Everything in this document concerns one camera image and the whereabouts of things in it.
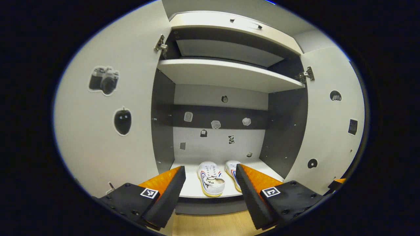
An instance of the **white cabinet door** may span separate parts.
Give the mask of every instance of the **white cabinet door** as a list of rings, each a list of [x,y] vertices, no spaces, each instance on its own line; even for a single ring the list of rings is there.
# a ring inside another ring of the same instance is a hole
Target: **white cabinet door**
[[[126,182],[158,174],[150,124],[152,87],[161,51],[154,47],[171,26],[160,0],[119,18],[90,39],[66,68],[54,103],[57,146],[71,174],[90,195],[102,197]],[[116,90],[90,92],[94,67],[119,71]],[[117,133],[114,114],[131,112],[131,129]]]
[[[285,181],[296,180],[318,194],[341,178],[359,148],[365,122],[365,107],[357,76],[338,47],[301,55],[303,67],[312,67],[314,81],[307,78],[308,117],[299,154]],[[331,91],[341,101],[330,99]],[[356,135],[348,133],[350,119],[358,121]],[[316,159],[317,167],[308,168]]]

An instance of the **white sneaker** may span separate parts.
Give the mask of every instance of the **white sneaker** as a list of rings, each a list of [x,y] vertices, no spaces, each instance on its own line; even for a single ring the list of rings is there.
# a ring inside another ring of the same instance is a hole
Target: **white sneaker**
[[[198,178],[201,180],[201,188],[205,195],[218,197],[225,189],[225,181],[219,167],[211,161],[202,162],[197,169]]]
[[[225,169],[225,171],[226,171],[226,173],[230,177],[232,177],[234,179],[236,189],[239,192],[242,192],[241,187],[239,186],[239,183],[238,183],[238,181],[236,179],[236,165],[237,164],[241,164],[241,163],[239,161],[237,161],[237,160],[228,160],[226,162],[226,169]]]

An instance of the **apple sticker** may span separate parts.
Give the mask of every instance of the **apple sticker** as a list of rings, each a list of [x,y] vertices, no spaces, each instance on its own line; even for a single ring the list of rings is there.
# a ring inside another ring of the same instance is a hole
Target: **apple sticker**
[[[131,127],[130,110],[125,107],[117,110],[114,115],[114,126],[119,135],[126,136]]]

